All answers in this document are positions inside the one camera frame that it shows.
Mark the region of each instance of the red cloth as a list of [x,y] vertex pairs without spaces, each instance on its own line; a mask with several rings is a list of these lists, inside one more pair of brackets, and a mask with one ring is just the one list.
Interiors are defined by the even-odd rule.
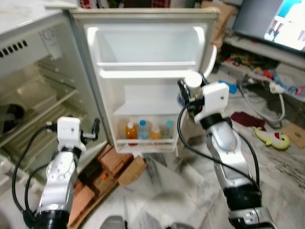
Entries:
[[255,126],[266,130],[264,127],[266,122],[263,119],[255,118],[245,112],[234,112],[231,119],[246,127]]

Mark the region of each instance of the refrigerator vent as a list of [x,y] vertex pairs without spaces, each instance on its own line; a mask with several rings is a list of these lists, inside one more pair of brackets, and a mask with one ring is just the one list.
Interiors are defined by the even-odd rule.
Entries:
[[11,44],[5,48],[0,48],[0,58],[5,58],[6,56],[13,54],[14,52],[17,52],[20,49],[26,48],[27,46],[27,42],[25,40],[22,40],[20,42]]

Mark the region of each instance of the black cable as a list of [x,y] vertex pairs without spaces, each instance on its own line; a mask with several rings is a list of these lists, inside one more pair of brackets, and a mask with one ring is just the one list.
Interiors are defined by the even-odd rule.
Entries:
[[207,154],[201,153],[199,150],[195,149],[194,147],[192,147],[190,144],[187,143],[187,141],[185,140],[185,138],[184,138],[183,135],[182,135],[181,128],[180,128],[180,126],[181,126],[181,117],[182,117],[183,112],[184,112],[185,109],[187,108],[187,106],[188,106],[188,104],[185,105],[185,106],[183,107],[183,109],[181,110],[181,112],[179,113],[178,122],[177,122],[178,135],[179,135],[181,141],[183,142],[184,146],[185,146],[186,148],[188,148],[189,150],[193,151],[194,153],[200,155],[200,156],[203,156],[203,157],[205,157],[205,158],[207,158],[207,159],[210,159],[210,160],[212,160],[212,161],[214,161],[214,162],[216,162],[216,163],[218,163],[218,164],[220,164],[220,165],[222,165],[222,166],[225,166],[225,167],[227,167],[227,168],[229,168],[229,169],[231,169],[231,170],[233,170],[233,171],[235,171],[235,172],[237,172],[237,173],[243,175],[244,177],[246,177],[247,179],[249,179],[249,180],[252,182],[252,184],[253,184],[254,186],[257,187],[257,189],[258,189],[259,192],[260,192],[260,195],[262,195],[262,192],[261,192],[261,190],[260,190],[258,184],[257,184],[256,181],[255,181],[253,178],[251,178],[249,175],[247,175],[246,173],[240,171],[239,169],[236,169],[236,168],[234,168],[234,167],[232,167],[232,166],[230,166],[230,165],[227,165],[227,164],[223,163],[222,161],[217,160],[217,159],[215,159],[215,158],[213,158],[213,157],[211,157],[211,156],[209,156],[209,155],[207,155]]
[[38,168],[36,168],[29,176],[28,180],[27,180],[27,183],[25,185],[25,191],[24,191],[24,204],[25,204],[25,209],[26,211],[33,215],[30,207],[29,207],[29,199],[28,199],[28,193],[29,193],[29,188],[30,188],[30,181],[32,179],[32,177],[35,175],[35,173],[37,173],[39,170],[41,170],[42,168],[45,168],[46,166],[48,166],[48,164],[45,164],[45,165],[42,165],[42,166],[39,166]]
[[25,155],[27,154],[31,144],[33,143],[33,141],[35,140],[35,138],[43,131],[43,130],[46,130],[47,127],[44,126],[42,128],[40,128],[39,130],[36,131],[36,133],[32,136],[32,138],[30,139],[30,142],[29,144],[27,145],[26,149],[24,150],[23,154],[21,155],[21,157],[19,158],[19,160],[17,161],[16,163],[16,166],[15,166],[15,169],[14,169],[14,172],[13,172],[13,177],[12,177],[12,182],[11,182],[11,192],[12,192],[12,195],[13,195],[13,200],[17,206],[17,208],[23,213],[25,210],[22,208],[22,206],[20,205],[20,203],[18,202],[17,200],[17,197],[16,197],[16,177],[17,177],[17,170],[18,170],[18,167],[20,166],[21,164],[21,161],[24,159]]
[[259,167],[258,167],[258,160],[257,160],[256,153],[255,153],[251,143],[248,141],[248,139],[246,139],[241,133],[238,132],[238,134],[247,143],[248,147],[250,148],[250,151],[252,153],[253,160],[254,160],[254,165],[255,165],[256,184],[258,187],[260,187]]

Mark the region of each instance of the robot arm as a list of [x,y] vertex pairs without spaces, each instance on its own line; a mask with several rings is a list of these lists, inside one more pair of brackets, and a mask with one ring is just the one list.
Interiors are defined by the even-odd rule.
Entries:
[[73,186],[77,179],[77,165],[86,152],[87,140],[98,138],[100,121],[96,119],[92,133],[80,130],[78,118],[61,117],[57,122],[58,154],[46,169],[47,183],[38,207],[34,229],[65,229],[74,198]]
[[[203,76],[179,80],[182,101],[189,115],[207,134],[207,147],[214,159],[252,177],[241,151],[241,139],[219,111],[227,106],[229,88],[224,83],[207,84]],[[214,163],[218,181],[229,207],[229,221],[237,229],[277,229],[261,202],[258,186],[247,177]]]

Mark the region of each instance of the refrigerator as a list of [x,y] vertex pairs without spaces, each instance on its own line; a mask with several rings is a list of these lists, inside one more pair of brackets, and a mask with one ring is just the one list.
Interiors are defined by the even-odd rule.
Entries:
[[[90,132],[101,120],[99,139],[89,142],[80,173],[107,145],[119,153],[176,150],[181,111],[177,81],[204,72],[210,60],[216,9],[95,9],[64,7],[0,34],[0,109],[21,107],[22,117],[0,136],[0,177],[10,177],[33,133],[61,116],[78,117]],[[128,122],[160,127],[173,121],[171,138],[126,139]],[[48,163],[57,136],[43,133],[18,171],[18,183]],[[45,172],[31,182],[43,189]]]

